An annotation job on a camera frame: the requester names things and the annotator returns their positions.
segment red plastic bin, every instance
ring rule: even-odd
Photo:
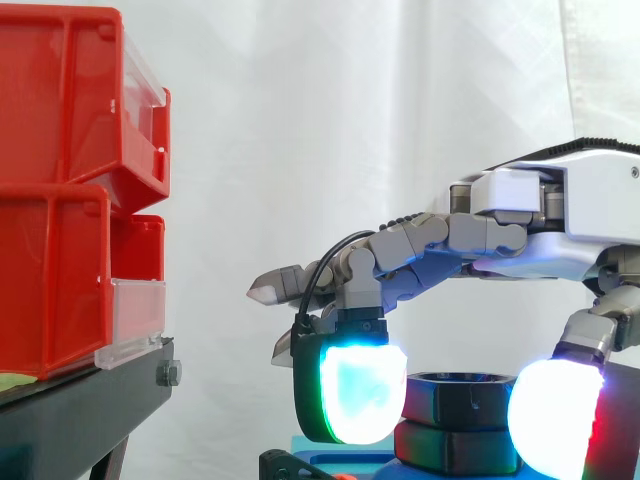
[[[111,8],[0,5],[0,183],[91,183],[131,214],[169,195],[169,92]]]
[[[112,219],[95,185],[3,185],[0,230],[0,373],[46,379],[160,346],[161,218]]]

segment white curtain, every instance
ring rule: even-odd
[[[152,210],[184,365],[124,480],[254,479],[259,453],[299,432],[291,372],[269,364],[293,313],[244,297],[260,273],[444,210],[449,182],[483,167],[640,137],[633,0],[108,3],[173,94],[171,199]],[[562,281],[451,280],[390,330],[411,371],[516,373],[587,301]]]

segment yellow object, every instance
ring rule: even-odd
[[[31,377],[29,375],[22,375],[19,373],[0,373],[0,392],[9,390],[13,387],[20,385],[29,385],[35,383],[38,380],[37,377]]]

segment black hex nut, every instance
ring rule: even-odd
[[[410,375],[402,416],[445,430],[507,428],[515,381],[515,377],[477,373]]]
[[[506,429],[448,432],[405,420],[394,441],[402,463],[444,475],[514,475],[523,466]]]

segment illuminated fingertip pad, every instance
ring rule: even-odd
[[[329,347],[320,364],[322,408],[333,436],[366,445],[387,437],[402,415],[407,357],[393,345]]]
[[[582,477],[604,380],[590,365],[544,360],[526,367],[511,393],[508,424],[522,459],[561,480]]]

